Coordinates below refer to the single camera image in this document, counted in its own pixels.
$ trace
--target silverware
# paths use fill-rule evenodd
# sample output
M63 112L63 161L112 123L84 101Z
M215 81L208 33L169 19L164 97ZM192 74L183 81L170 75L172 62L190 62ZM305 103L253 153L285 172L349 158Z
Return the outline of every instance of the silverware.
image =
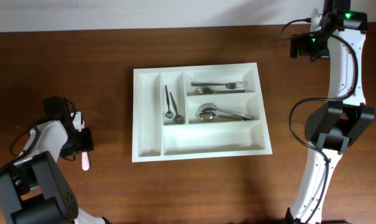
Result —
M207 87L207 86L202 86L194 90L194 95L224 94L224 93L246 93L246 90L214 91L210 87Z
M216 105L214 105L214 103L205 103L198 107L198 111L201 111L201 112L220 111L220 112L242 117L245 120L253 120L253 117L249 114L239 113L239 112L230 111L230 110L223 110L223 109L218 108Z
M191 86L225 86L227 89L234 90L236 88L245 87L244 82L236 83L201 83L201 82L191 82Z
M214 113L214 111L206 111L206 112L196 111L195 116L196 116L197 119L201 119L201 120L204 120L204 121L208 121L208 120L214 119L216 117L239 119L241 121L243 120L243 118L240 117L240 116L216 114L216 113Z
M173 118L173 121L176 122L177 124L184 124L184 117L178 114L177 105L171 93L170 93L170 98L171 98L171 104L173 105L174 111L176 112L176 116Z
M168 92L168 90L167 90L167 85L165 85L164 88L166 89L166 102L167 102L167 108L169 108L169 111L167 111L167 113L166 113L166 117L169 118L169 119L171 119L171 118L173 118L174 114L173 114L173 112L171 112L171 110L170 110L169 92Z

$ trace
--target small spoon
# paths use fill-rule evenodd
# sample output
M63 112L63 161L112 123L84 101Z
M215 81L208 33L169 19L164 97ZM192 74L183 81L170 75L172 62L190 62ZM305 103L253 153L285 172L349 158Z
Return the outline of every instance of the small spoon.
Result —
M173 118L174 114L170 110L169 92L167 90L167 85L165 85L164 88L166 89L166 103L167 103L167 108L169 108L169 111L166 113L166 117L169 118L169 119L171 119L171 118Z
M173 121L176 122L177 124L184 124L184 117L178 114L177 105L176 105L176 102L174 101L173 94L171 93L170 93L170 98L171 98L171 104L173 105L174 111L176 112L176 116L173 118Z

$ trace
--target fork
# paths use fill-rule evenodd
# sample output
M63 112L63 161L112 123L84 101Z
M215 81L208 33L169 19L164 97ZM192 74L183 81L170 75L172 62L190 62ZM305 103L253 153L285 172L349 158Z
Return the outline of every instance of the fork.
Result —
M223 93L246 93L246 90L214 91L210 87L202 86L194 90L194 95L223 94Z
M225 86L229 90L234 90L236 88L245 87L244 82L235 82L235 83L201 83L201 82L191 82L191 86Z

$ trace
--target pink object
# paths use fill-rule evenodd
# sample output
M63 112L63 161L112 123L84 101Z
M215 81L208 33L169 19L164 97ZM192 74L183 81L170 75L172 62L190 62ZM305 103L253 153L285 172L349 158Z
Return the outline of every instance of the pink object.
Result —
M88 153L87 152L82 153L82 168L83 168L84 171L86 171L90 168L90 161L88 160Z

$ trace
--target metal spoon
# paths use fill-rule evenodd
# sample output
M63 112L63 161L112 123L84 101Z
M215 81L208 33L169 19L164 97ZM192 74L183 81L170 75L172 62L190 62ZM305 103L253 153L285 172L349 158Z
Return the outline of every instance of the metal spoon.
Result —
M171 119L173 118L174 114L173 112L171 112L170 110L170 101L169 101L169 92L167 90L167 85L164 86L164 88L166 89L166 102L167 102L167 108L169 108L169 111L166 113L166 117Z
M241 120L241 121L244 120L244 119L243 119L242 117L240 117L240 116L216 114L216 113L214 113L213 111L209 111L209 112L200 112L200 111L196 111L195 116L196 116L197 119L201 119L201 120L204 120L204 121L208 121L208 120L214 119L214 118L216 118L216 117L220 117L220 118L239 119L239 120Z
M223 110L223 109L218 108L216 105L214 105L214 103L205 103L205 104L198 107L198 111L202 111L202 112L203 111L209 112L210 109L213 109L215 111L221 111L221 112L232 114L232 115L237 115L237 116L240 116L240 117L242 117L246 120L253 120L253 116L251 116L249 114L239 113L239 112L230 111L230 110Z
M178 114L177 105L171 93L170 93L170 98L171 98L171 104L173 105L174 111L176 112L176 116L173 118L173 121L176 122L177 124L184 124L184 117Z
M207 86L202 86L194 90L194 95L225 94L225 93L246 93L246 90L214 91L213 89Z

